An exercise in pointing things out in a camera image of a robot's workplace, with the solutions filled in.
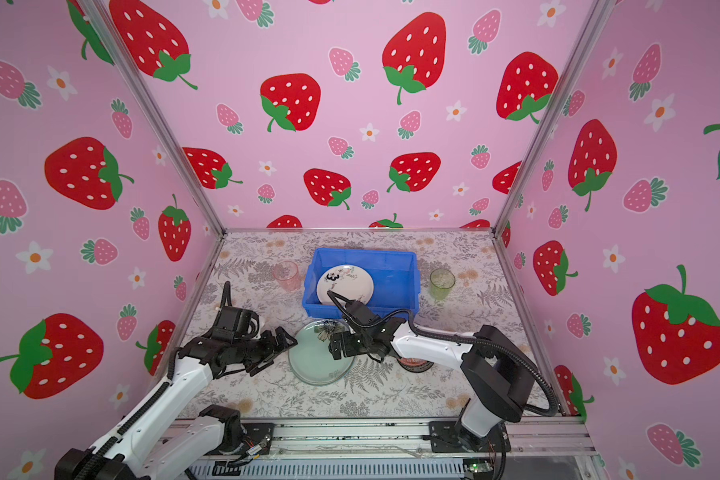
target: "blue plastic bin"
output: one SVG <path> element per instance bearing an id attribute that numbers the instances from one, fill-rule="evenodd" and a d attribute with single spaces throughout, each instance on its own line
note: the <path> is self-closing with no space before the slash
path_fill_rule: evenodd
<path id="1" fill-rule="evenodd" d="M 368 302 L 371 312 L 384 316 L 394 310 L 407 308 L 414 314 L 418 313 L 422 277 L 413 252 L 318 248 L 304 279 L 302 305 L 310 317 L 342 318 L 335 305 L 320 303 L 316 288 L 318 278 L 334 266 L 344 264 L 359 266 L 373 278 L 373 297 Z"/>

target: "floral tablecloth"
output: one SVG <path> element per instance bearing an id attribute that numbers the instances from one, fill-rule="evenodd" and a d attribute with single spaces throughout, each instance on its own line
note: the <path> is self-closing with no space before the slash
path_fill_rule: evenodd
<path id="1" fill-rule="evenodd" d="M 272 278 L 272 266 L 291 260 L 303 276 L 320 246 L 415 252 L 422 274 L 417 324 L 455 332 L 494 325 L 533 359 L 490 235 L 474 231 L 229 233 L 182 344 L 211 327 L 228 280 L 235 306 L 258 312 L 267 329 L 283 326 L 295 335 L 312 321 L 301 305 L 304 287 L 285 292 Z M 429 274 L 437 268 L 447 268 L 457 278 L 450 295 L 439 302 L 428 292 Z M 283 354 L 253 378 L 235 374 L 214 380 L 184 408 L 181 417 L 194 418 L 214 403 L 237 408 L 245 417 L 456 416 L 471 396 L 474 393 L 459 370 L 435 365 L 426 372 L 411 373 L 391 357 L 379 364 L 359 356 L 337 382 L 311 386 L 293 375 L 288 355 Z M 537 386 L 530 401 L 547 405 Z"/>

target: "white plate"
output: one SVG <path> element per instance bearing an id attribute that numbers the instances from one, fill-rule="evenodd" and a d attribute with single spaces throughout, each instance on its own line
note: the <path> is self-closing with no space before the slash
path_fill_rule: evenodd
<path id="1" fill-rule="evenodd" d="M 317 281 L 317 298 L 323 305 L 333 305 L 328 296 L 329 291 L 344 295 L 350 300 L 360 300 L 367 305 L 373 296 L 373 278 L 359 266 L 334 266 Z"/>

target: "transparent cup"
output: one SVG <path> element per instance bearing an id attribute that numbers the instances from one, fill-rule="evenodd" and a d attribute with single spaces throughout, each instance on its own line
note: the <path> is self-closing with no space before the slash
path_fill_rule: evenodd
<path id="1" fill-rule="evenodd" d="M 287 260 L 272 267 L 272 276 L 286 292 L 293 292 L 301 285 L 301 277 L 298 276 L 298 265 Z"/>
<path id="2" fill-rule="evenodd" d="M 456 277 L 450 270 L 438 268 L 429 276 L 429 293 L 435 300 L 445 300 L 456 284 Z"/>

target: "strawberry wallpaper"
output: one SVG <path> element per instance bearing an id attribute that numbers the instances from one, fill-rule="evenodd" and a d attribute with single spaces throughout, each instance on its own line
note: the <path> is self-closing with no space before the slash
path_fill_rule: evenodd
<path id="1" fill-rule="evenodd" d="M 52 478 L 140 400 L 204 225 L 77 3 L 0 1 L 0 478 Z"/>
<path id="2" fill-rule="evenodd" d="M 590 5 L 109 10 L 226 226 L 456 227 L 495 223 Z"/>
<path id="3" fill-rule="evenodd" d="M 720 478 L 720 1 L 619 2 L 504 231 L 610 478 Z"/>

